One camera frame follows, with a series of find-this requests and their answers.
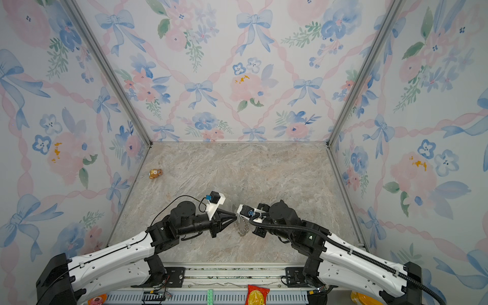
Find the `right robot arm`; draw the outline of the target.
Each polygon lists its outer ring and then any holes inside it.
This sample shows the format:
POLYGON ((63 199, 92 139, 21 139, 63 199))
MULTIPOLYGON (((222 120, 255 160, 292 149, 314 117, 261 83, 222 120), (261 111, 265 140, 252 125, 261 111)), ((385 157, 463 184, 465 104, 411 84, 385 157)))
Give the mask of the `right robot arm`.
POLYGON ((258 235, 278 236, 306 256, 302 274, 310 287, 348 288, 383 304, 421 304, 421 268, 398 264, 362 250, 313 222, 299 218, 283 201, 256 208, 240 205, 238 213, 258 235))

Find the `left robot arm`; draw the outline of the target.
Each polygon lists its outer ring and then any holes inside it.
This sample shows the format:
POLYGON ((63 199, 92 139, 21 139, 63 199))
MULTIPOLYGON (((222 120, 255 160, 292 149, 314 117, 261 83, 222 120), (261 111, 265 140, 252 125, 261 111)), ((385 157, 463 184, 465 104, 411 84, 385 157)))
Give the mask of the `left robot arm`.
POLYGON ((119 288, 164 285, 173 276, 161 260, 162 252, 205 231, 216 237, 236 219, 235 213, 213 207, 198 214, 194 203, 180 202, 128 240, 90 254, 52 257, 36 282, 37 303, 82 304, 119 288))

